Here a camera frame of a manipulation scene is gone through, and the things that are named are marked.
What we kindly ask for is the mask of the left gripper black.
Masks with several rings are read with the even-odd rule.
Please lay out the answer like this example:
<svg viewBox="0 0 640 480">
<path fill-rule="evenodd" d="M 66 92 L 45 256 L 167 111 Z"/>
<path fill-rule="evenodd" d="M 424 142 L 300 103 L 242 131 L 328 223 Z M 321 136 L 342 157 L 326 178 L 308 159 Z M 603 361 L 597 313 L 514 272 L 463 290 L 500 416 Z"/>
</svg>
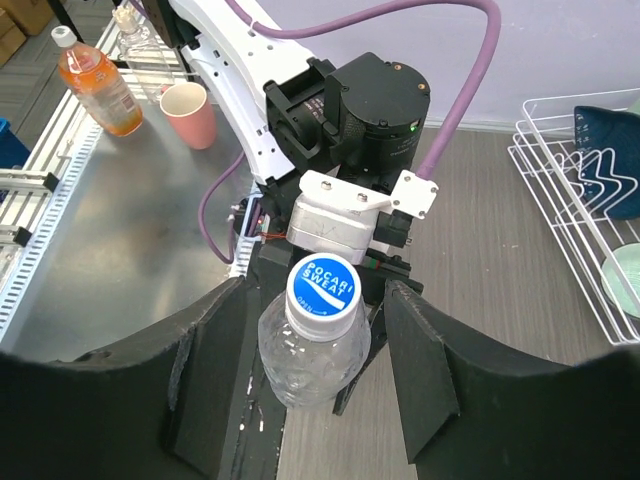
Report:
<svg viewBox="0 0 640 480">
<path fill-rule="evenodd" d="M 334 404 L 341 414 L 359 376 L 386 344 L 384 290 L 401 280 L 414 291 L 410 266 L 375 255 L 354 265 L 335 253 L 290 245 L 265 217 L 257 254 L 262 313 L 258 349 L 276 398 L 288 409 Z"/>
</svg>

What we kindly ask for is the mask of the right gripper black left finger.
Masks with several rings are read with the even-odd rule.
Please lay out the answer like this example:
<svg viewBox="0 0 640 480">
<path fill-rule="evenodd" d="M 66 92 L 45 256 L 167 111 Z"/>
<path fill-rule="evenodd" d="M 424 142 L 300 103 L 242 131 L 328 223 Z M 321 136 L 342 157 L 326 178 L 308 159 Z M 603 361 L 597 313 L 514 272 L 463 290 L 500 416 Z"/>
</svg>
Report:
<svg viewBox="0 0 640 480">
<path fill-rule="evenodd" d="M 5 479 L 214 479 L 244 340 L 246 281 L 72 362 L 1 357 Z"/>
</svg>

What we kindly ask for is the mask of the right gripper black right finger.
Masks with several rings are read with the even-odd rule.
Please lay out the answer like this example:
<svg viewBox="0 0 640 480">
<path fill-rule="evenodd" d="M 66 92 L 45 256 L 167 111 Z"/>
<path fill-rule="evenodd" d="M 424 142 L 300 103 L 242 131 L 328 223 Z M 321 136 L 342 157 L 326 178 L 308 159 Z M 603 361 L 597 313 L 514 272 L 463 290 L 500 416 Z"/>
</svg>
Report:
<svg viewBox="0 0 640 480">
<path fill-rule="evenodd" d="M 399 281 L 385 317 L 408 461 L 422 479 L 635 479 L 639 350 L 575 366 L 511 348 Z"/>
</svg>

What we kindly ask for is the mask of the clear unlabelled plastic bottle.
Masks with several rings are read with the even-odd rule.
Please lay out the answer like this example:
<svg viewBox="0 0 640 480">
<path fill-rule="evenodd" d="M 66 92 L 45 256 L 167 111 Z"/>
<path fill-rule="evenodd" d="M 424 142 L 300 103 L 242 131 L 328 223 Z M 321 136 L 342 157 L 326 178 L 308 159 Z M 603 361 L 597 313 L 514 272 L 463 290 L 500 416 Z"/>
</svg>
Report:
<svg viewBox="0 0 640 480">
<path fill-rule="evenodd" d="M 360 372 L 371 346 L 366 307 L 359 305 L 350 329 L 341 337 L 311 341 L 296 333 L 285 317 L 279 294 L 258 322 L 258 347 L 276 398 L 289 409 L 333 400 Z"/>
</svg>

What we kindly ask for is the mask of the blue pocari sweat cap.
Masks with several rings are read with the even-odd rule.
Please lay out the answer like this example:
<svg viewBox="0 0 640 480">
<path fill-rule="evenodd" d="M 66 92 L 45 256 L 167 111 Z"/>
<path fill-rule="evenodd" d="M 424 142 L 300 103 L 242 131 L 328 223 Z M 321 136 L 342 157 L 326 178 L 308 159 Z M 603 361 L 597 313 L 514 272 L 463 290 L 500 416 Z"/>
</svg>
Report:
<svg viewBox="0 0 640 480">
<path fill-rule="evenodd" d="M 338 255 L 315 253 L 289 272 L 285 316 L 301 337 L 328 342 L 351 328 L 361 300 L 361 280 L 355 268 Z"/>
</svg>

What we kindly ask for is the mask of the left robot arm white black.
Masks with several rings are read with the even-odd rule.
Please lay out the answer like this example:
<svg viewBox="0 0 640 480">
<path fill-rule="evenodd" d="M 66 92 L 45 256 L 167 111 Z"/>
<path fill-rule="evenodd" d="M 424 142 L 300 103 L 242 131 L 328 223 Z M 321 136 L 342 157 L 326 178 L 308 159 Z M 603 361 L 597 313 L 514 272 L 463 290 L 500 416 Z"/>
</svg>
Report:
<svg viewBox="0 0 640 480">
<path fill-rule="evenodd" d="M 255 2 L 148 1 L 161 38 L 220 102 L 260 190 L 275 265 L 251 262 L 266 304 L 259 326 L 264 370 L 289 408 L 332 402 L 345 410 L 386 341 L 366 305 L 380 308 L 389 279 L 410 267 L 403 247 L 416 206 L 411 171 L 430 104 L 415 69 L 364 53 L 343 66 L 292 37 L 268 37 Z"/>
</svg>

